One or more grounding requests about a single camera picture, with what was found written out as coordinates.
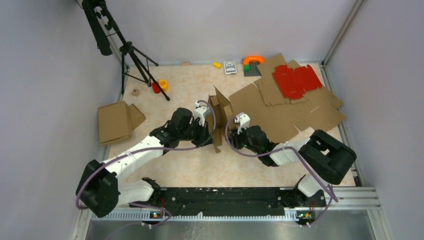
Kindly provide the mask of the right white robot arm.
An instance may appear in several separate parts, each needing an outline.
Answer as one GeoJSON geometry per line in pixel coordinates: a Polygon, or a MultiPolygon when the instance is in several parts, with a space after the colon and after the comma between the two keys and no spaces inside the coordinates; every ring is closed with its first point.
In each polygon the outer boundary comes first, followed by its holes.
{"type": "Polygon", "coordinates": [[[226,129],[225,140],[239,155],[257,158],[267,167],[300,162],[308,173],[294,187],[293,200],[299,206],[307,206],[319,190],[337,202],[332,187],[341,183],[357,159],[354,150],[320,129],[304,140],[277,143],[255,125],[226,129]]]}

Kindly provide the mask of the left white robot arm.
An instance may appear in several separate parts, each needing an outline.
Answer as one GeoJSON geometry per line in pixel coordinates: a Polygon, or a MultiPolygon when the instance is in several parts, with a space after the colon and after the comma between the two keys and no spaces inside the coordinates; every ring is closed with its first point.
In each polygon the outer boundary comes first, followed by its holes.
{"type": "Polygon", "coordinates": [[[117,156],[90,161],[83,171],[76,189],[75,205],[80,210],[89,209],[97,217],[108,215],[118,206],[144,202],[154,207],[160,202],[158,185],[149,178],[138,183],[126,182],[135,170],[170,151],[183,152],[181,141],[193,144],[187,150],[207,146],[213,142],[214,129],[209,129],[207,117],[216,120],[211,106],[198,106],[193,111],[179,107],[164,125],[153,129],[144,139],[117,156]]]}

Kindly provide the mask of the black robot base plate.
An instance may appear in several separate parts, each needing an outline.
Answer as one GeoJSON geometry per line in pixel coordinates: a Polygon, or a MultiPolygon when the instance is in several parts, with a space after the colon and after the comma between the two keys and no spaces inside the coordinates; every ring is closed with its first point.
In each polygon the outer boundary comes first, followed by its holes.
{"type": "Polygon", "coordinates": [[[281,187],[168,187],[156,188],[147,201],[137,204],[168,210],[173,219],[194,217],[315,217],[315,208],[325,207],[324,192],[311,197],[294,188],[281,187]]]}

